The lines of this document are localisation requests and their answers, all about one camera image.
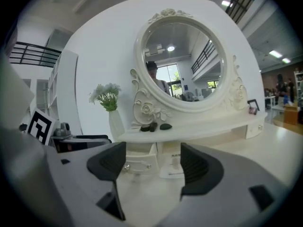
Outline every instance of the ceiling light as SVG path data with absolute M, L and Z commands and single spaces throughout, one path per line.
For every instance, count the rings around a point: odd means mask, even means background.
M 272 56 L 277 57 L 277 58 L 282 57 L 282 55 L 279 52 L 276 52 L 276 51 L 271 51 L 271 52 L 269 52 L 269 54 L 271 54 Z
M 231 3 L 228 1 L 222 1 L 222 5 L 228 7 Z
M 170 52 L 170 51 L 173 51 L 175 49 L 174 46 L 170 46 L 169 48 L 167 48 L 167 50 Z
M 290 59 L 288 59 L 288 58 L 284 58 L 282 61 L 285 63 L 290 63 Z

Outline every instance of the white cabinet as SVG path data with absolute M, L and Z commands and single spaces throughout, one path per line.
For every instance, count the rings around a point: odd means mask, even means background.
M 75 93 L 77 59 L 77 54 L 63 50 L 48 83 L 50 116 L 60 122 L 67 122 L 74 135 L 82 134 Z
M 303 92 L 301 92 L 300 84 L 302 83 L 302 80 L 299 80 L 299 78 L 303 78 L 303 72 L 296 73 L 294 72 L 294 78 L 295 78 L 295 88 L 297 89 L 297 100 L 298 100 L 298 106 L 302 107 L 302 100 L 303 100 Z

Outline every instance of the black stone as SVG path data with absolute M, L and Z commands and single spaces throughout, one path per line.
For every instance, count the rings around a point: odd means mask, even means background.
M 160 125 L 160 130 L 169 130 L 172 126 L 169 123 L 164 123 Z
M 155 132 L 157 127 L 158 127 L 158 124 L 156 122 L 151 123 L 150 132 Z
M 141 126 L 141 131 L 142 131 L 142 132 L 147 132 L 147 131 L 150 131 L 150 128 L 151 128 L 150 125 Z

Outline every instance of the black railing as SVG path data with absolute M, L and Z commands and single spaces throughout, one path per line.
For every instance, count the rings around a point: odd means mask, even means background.
M 230 5 L 226 9 L 226 13 L 232 18 L 232 20 L 237 24 L 247 10 L 250 8 L 254 0 L 231 0 Z M 215 51 L 215 46 L 208 40 L 206 46 L 202 50 L 198 59 L 195 61 L 194 65 L 191 67 L 193 73 L 195 73 L 200 66 L 208 60 L 209 56 Z
M 61 51 L 51 48 L 25 42 L 16 42 L 9 62 L 12 64 L 54 67 L 60 54 Z

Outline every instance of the window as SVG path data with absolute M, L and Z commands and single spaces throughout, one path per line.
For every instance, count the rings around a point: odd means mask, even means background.
M 167 82 L 171 96 L 177 97 L 178 95 L 183 94 L 177 64 L 159 67 L 157 71 L 157 79 Z
M 208 81 L 207 82 L 207 85 L 208 85 L 208 88 L 216 88 L 219 84 L 219 81 Z

